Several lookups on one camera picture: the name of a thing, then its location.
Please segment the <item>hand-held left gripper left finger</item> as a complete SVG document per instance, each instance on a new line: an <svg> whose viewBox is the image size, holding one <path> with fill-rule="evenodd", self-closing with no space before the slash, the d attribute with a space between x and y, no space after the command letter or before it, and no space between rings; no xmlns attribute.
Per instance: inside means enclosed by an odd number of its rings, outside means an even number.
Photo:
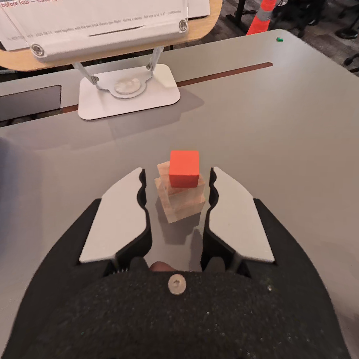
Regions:
<svg viewBox="0 0 359 359"><path fill-rule="evenodd" d="M138 167L101 197L79 261L111 260L116 265L129 265L133 258L146 256L151 246L146 173Z"/></svg>

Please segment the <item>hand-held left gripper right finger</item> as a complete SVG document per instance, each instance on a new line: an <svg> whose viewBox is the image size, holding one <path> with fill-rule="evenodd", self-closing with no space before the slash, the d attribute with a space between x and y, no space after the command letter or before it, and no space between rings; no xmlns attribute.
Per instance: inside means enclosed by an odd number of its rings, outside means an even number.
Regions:
<svg viewBox="0 0 359 359"><path fill-rule="evenodd" d="M274 263L251 193L219 167L211 168L209 186L201 265L214 257L220 257L224 265L239 265L243 260Z"/></svg>

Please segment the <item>large wooden cube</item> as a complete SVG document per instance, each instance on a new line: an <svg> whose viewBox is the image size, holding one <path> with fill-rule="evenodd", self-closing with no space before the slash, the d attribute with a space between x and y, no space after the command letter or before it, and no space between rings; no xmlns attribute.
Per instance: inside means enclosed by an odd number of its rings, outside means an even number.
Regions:
<svg viewBox="0 0 359 359"><path fill-rule="evenodd" d="M205 181L202 175L199 176L198 186L193 188L165 189L161 178L154 181L168 223L201 213L205 204Z"/></svg>

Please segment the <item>medium wooden cube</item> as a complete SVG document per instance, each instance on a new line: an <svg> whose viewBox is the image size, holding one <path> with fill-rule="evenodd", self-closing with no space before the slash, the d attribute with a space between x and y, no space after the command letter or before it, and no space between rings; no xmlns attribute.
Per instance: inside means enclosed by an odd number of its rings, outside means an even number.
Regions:
<svg viewBox="0 0 359 359"><path fill-rule="evenodd" d="M169 166L170 166L170 161L157 165L160 175L161 187L163 188L164 193L169 198L169 200L175 200L181 197L192 198L197 195L201 196L201 194L203 194L205 188L205 181L201 176L201 174L199 175L197 187L191 187L191 188L173 187L169 180Z"/></svg>

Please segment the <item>red wooden cube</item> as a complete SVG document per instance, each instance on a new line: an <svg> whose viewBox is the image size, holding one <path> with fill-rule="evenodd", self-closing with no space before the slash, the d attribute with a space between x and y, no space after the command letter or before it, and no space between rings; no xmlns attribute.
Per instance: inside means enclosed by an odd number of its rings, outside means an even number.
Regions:
<svg viewBox="0 0 359 359"><path fill-rule="evenodd" d="M173 188L195 188L200 176L197 150L172 150L169 162L169 181Z"/></svg>

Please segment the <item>white folding stand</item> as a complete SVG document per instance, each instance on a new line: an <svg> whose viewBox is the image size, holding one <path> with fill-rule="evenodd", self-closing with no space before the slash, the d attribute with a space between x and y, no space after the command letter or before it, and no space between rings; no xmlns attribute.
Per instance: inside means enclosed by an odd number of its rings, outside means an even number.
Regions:
<svg viewBox="0 0 359 359"><path fill-rule="evenodd" d="M121 114L175 104L180 92L167 65L158 65L164 46L153 49L146 66L91 74L75 57L83 58L101 50L118 50L159 40L181 38L188 32L188 16L130 26L126 29L95 32L87 35L66 35L54 40L30 42L34 57L41 61L73 59L72 65L82 75L79 87L78 115L84 120L96 120Z"/></svg>

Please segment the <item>white instruction sheet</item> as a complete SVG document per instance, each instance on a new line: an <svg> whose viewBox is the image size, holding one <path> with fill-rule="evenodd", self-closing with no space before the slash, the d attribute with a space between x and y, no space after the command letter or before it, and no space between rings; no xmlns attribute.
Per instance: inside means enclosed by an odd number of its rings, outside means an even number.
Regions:
<svg viewBox="0 0 359 359"><path fill-rule="evenodd" d="M6 51L121 30L178 24L210 15L210 1L1 1Z"/></svg>

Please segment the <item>orange striped traffic cone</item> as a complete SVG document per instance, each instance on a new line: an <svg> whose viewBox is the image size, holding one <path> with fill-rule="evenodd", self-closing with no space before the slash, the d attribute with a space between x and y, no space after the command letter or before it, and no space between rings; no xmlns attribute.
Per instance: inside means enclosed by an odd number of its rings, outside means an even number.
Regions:
<svg viewBox="0 0 359 359"><path fill-rule="evenodd" d="M258 34L268 30L276 0L263 0L246 35Z"/></svg>

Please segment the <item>black office chair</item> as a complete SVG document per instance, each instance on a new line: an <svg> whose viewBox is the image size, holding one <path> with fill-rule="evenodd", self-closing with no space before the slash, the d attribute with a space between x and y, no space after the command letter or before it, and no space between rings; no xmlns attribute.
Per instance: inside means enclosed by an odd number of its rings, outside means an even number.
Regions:
<svg viewBox="0 0 359 359"><path fill-rule="evenodd" d="M298 38L321 28L340 39L358 38L358 1L284 1L274 17L272 29L284 22Z"/></svg>

